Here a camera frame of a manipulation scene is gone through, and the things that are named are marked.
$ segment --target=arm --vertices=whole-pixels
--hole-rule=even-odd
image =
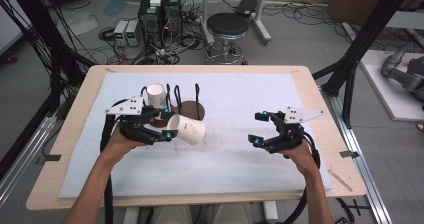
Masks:
[[[308,200],[309,223],[334,223],[330,207],[325,196],[321,173],[316,166],[306,140],[298,147],[281,152],[296,164],[297,169],[305,177]]]
[[[119,132],[119,127],[115,128],[63,223],[96,223],[103,192],[113,167],[125,154],[137,146],[144,146],[144,144],[126,139]]]

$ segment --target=forearm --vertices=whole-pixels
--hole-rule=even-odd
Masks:
[[[305,174],[309,223],[334,223],[318,168]]]
[[[91,170],[81,193],[63,223],[95,223],[113,164],[103,161],[101,156]]]

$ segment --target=gray robot arm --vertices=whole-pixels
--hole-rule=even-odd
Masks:
[[[393,79],[400,84],[403,88],[408,91],[416,92],[422,89],[423,77],[418,73],[402,72],[396,69],[396,67],[402,62],[402,57],[407,50],[407,46],[403,45],[393,55],[389,56],[383,64],[381,74],[387,78]],[[424,59],[418,58],[411,60],[410,65],[417,66],[424,70]]]

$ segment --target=white paper sheet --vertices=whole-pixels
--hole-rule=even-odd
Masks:
[[[105,109],[132,98],[151,83],[179,85],[182,101],[199,101],[205,108],[204,140],[191,146],[181,140],[155,143],[132,150],[112,172],[114,196],[301,191],[304,179],[292,161],[254,148],[248,134],[277,136],[272,122],[254,113],[301,107],[290,75],[285,74],[163,74],[109,73],[93,104],[72,153],[59,197],[76,197],[98,154]],[[311,133],[308,123],[303,126]],[[321,174],[331,189],[327,168]]]

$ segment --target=cardboard box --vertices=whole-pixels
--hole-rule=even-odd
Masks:
[[[327,13],[335,22],[364,24],[380,0],[330,0]]]

